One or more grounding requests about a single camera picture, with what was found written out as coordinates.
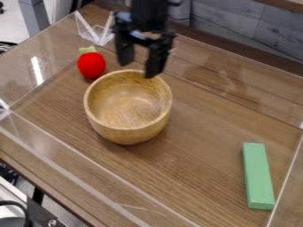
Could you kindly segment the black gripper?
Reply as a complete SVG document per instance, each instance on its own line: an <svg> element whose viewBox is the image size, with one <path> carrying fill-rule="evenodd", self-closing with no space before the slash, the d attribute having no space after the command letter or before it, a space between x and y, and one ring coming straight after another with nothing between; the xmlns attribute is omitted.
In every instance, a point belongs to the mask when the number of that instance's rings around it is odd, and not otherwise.
<svg viewBox="0 0 303 227"><path fill-rule="evenodd" d="M168 12L131 11L114 13L115 48L118 61L124 67L134 61L134 46L138 44L148 49L144 65L144 77L151 79L163 72L172 41L176 37L171 30Z"/></svg>

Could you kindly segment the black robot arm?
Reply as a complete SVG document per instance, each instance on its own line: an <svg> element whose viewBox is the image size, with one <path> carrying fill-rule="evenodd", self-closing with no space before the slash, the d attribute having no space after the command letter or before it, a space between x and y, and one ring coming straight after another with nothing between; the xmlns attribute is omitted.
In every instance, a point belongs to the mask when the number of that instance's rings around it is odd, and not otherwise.
<svg viewBox="0 0 303 227"><path fill-rule="evenodd" d="M135 60L135 45L150 51L144 63L144 77L151 79L163 72L176 37L170 26L171 0L132 0L128 12L114 12L115 49L124 67Z"/></svg>

